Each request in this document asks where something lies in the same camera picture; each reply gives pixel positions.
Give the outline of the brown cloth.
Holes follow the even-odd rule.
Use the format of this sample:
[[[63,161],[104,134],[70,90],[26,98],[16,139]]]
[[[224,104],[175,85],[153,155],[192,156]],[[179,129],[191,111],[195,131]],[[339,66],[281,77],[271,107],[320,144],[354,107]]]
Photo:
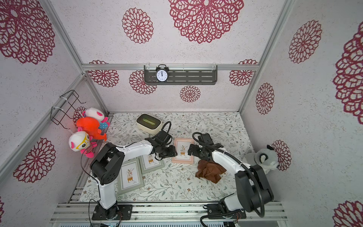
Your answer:
[[[197,166],[197,173],[195,177],[204,178],[217,184],[221,180],[221,174],[226,172],[226,169],[220,164],[213,161],[200,160]]]

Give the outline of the pink picture frame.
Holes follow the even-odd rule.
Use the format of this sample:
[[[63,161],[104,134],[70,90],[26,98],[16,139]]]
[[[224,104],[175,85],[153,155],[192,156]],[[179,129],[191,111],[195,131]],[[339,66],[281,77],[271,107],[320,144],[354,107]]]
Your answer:
[[[172,163],[178,164],[193,164],[194,159],[193,156],[188,154],[188,150],[190,145],[194,144],[193,139],[187,138],[175,138],[175,148],[177,152],[177,156],[172,158]]]

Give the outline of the green picture frame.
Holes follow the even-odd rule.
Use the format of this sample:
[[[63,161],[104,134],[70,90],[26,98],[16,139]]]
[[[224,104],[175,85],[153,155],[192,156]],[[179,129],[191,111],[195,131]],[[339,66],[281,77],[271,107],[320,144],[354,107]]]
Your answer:
[[[124,162],[118,176],[118,194],[125,194],[142,188],[144,186],[142,177],[138,158]]]
[[[142,174],[150,173],[164,167],[164,162],[157,160],[155,154],[140,156],[139,161]]]

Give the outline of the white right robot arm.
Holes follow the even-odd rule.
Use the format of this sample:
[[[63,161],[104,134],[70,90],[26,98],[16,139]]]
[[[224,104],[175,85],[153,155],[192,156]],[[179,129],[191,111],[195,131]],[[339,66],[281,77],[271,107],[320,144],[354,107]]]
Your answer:
[[[223,145],[214,143],[208,133],[195,132],[192,138],[196,144],[190,146],[189,155],[213,161],[234,175],[236,192],[221,200],[222,207],[227,212],[244,210],[264,217],[265,204],[271,202],[274,195],[262,167],[240,161]]]

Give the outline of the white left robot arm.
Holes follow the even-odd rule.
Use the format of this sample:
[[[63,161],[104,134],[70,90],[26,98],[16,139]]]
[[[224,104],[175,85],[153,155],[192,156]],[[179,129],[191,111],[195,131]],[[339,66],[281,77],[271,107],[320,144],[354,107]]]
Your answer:
[[[157,154],[159,159],[177,156],[176,148],[171,144],[172,136],[165,131],[128,146],[119,147],[107,143],[92,160],[90,169],[99,189],[99,206],[108,211],[117,206],[114,182],[123,162],[144,155]]]

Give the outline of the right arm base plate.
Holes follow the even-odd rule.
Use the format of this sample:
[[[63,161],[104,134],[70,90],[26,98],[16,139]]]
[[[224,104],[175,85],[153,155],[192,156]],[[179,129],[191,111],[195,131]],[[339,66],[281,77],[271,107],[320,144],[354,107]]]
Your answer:
[[[210,203],[203,206],[209,219],[246,219],[244,210],[229,211],[222,203]]]

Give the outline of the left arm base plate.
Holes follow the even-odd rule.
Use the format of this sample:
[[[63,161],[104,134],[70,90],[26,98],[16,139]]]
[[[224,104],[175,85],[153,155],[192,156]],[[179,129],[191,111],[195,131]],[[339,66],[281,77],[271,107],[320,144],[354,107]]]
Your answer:
[[[132,215],[132,205],[119,205],[117,202],[109,209],[97,203],[91,220],[130,220]]]

